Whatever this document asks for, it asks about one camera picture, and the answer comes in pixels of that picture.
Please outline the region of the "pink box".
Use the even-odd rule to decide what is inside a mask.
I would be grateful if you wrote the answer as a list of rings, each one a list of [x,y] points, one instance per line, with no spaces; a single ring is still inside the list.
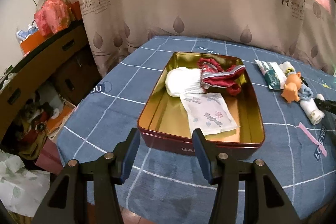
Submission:
[[[62,169],[59,152],[56,144],[49,138],[46,139],[35,165],[47,172],[58,175]]]

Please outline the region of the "white towel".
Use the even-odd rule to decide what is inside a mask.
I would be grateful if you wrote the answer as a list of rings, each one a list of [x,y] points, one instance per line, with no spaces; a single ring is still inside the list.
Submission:
[[[303,109],[307,118],[310,120],[312,125],[317,125],[323,120],[325,114],[323,111],[319,110],[312,96],[307,96],[300,94],[299,105]]]

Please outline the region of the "red grey fabric pouch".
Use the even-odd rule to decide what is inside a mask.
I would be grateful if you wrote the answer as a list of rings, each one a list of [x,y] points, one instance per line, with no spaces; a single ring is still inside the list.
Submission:
[[[198,66],[201,69],[201,87],[221,88],[231,96],[236,96],[241,92],[241,86],[236,80],[244,74],[245,65],[232,65],[224,70],[222,66],[212,58],[200,58]]]

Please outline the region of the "brown wooden cabinet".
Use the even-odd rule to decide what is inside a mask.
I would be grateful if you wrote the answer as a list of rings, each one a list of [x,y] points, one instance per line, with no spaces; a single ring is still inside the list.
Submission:
[[[12,69],[1,90],[1,136],[34,92],[47,80],[77,105],[101,80],[82,21],[48,38]]]

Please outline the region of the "white cardboard box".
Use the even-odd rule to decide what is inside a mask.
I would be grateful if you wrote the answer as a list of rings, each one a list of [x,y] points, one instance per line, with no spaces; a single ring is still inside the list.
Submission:
[[[62,111],[56,109],[55,114],[46,123],[47,135],[56,134],[66,120],[70,117],[76,106],[68,101],[64,101]]]

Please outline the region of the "white yellow small plush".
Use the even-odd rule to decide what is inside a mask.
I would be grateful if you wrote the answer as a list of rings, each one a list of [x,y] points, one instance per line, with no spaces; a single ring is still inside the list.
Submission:
[[[279,64],[279,67],[286,76],[292,73],[296,73],[294,66],[289,61]]]

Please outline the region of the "orange rubber pig toy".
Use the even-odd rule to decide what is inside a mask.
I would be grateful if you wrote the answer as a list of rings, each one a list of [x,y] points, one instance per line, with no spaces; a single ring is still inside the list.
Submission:
[[[301,72],[289,73],[284,83],[284,88],[281,94],[282,98],[284,98],[288,103],[293,101],[299,102],[300,97],[298,95],[298,91],[300,90],[301,85]]]

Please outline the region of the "red gold metal tin box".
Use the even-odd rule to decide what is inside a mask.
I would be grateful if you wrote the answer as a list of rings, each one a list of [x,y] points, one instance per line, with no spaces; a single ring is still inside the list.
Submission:
[[[215,60],[224,70],[238,68],[238,57],[209,53],[175,52],[161,73],[138,118],[138,129],[147,146],[162,151],[193,155],[193,130],[202,130],[206,140],[236,159],[246,159],[265,140],[265,130],[255,90],[247,72],[236,78],[239,94],[210,87],[203,94],[173,97],[166,89],[171,71],[182,68],[199,72],[199,61]]]

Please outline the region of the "green white tissue pack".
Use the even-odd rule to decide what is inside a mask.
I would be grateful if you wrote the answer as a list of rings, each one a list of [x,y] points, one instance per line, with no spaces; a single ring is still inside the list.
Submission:
[[[286,81],[286,75],[277,63],[255,60],[259,67],[266,85],[271,90],[283,90]]]

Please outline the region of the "red plastic bag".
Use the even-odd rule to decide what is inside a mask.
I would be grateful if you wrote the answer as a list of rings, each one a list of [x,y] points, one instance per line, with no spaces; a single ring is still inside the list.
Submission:
[[[68,6],[62,0],[47,0],[34,14],[34,21],[42,36],[56,34],[70,25]]]

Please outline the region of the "blue checked tablecloth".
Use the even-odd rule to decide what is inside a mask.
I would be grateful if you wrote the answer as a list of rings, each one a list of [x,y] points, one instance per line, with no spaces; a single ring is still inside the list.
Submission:
[[[302,219],[335,197],[335,115],[313,125],[305,107],[288,103],[268,87],[258,63],[289,62],[315,95],[335,100],[333,69],[317,64],[317,46],[307,53],[185,36],[155,36],[112,69],[79,103],[58,135],[62,162],[89,162],[112,151],[132,128],[141,143],[125,184],[122,207],[156,223],[207,223],[216,188],[203,177],[191,128],[208,129],[220,119],[205,111],[190,120],[180,98],[167,94],[165,78],[177,67],[197,68],[202,57],[222,67],[243,64],[241,92],[225,96],[238,127],[208,141],[229,157],[262,159]]]

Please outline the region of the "white printed tissue packet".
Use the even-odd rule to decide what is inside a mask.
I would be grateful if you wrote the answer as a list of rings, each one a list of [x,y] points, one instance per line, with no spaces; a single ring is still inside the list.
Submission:
[[[197,128],[207,136],[239,127],[220,93],[184,94],[180,99],[187,112],[191,135]]]

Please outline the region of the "light blue towel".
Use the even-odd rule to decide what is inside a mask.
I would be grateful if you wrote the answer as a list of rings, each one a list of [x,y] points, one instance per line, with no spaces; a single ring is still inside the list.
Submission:
[[[313,98],[313,92],[311,91],[310,87],[302,83],[301,88],[298,91],[298,96],[300,100],[310,101]]]

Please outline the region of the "white folded sock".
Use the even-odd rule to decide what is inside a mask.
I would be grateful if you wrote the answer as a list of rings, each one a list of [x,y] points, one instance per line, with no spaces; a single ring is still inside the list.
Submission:
[[[169,71],[165,79],[165,87],[169,96],[172,97],[205,92],[201,85],[201,69],[186,67],[178,67]]]

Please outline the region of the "white green patterned cloth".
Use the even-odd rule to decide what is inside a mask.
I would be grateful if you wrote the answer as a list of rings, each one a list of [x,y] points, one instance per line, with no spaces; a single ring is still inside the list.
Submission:
[[[50,173],[28,170],[17,155],[0,153],[0,195],[5,208],[33,217],[50,188]]]

